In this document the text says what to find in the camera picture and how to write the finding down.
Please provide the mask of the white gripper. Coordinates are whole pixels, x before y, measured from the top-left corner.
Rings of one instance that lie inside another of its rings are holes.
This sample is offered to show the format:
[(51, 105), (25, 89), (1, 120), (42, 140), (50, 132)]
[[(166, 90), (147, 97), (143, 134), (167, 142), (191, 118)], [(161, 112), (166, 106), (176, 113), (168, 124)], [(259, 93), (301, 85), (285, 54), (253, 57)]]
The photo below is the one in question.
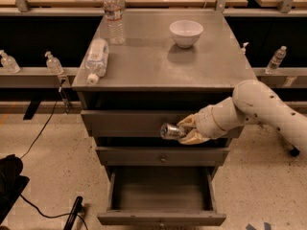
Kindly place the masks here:
[(208, 139), (218, 139), (227, 133), (224, 128), (225, 121), (225, 109), (216, 104), (209, 105), (196, 115), (190, 114), (177, 123), (178, 127), (192, 128), (178, 141), (182, 145), (196, 145), (207, 142)]

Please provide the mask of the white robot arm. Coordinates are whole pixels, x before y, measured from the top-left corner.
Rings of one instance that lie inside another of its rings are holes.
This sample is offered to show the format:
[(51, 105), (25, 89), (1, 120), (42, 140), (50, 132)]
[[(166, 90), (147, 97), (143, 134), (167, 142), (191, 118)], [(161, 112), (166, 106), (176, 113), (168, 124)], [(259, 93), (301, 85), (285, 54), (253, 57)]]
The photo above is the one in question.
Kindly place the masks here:
[(283, 103), (258, 80), (240, 82), (231, 97), (181, 120), (177, 125), (186, 129), (187, 134), (178, 141), (183, 145), (196, 145), (252, 123), (275, 128), (291, 145), (307, 153), (307, 117)]

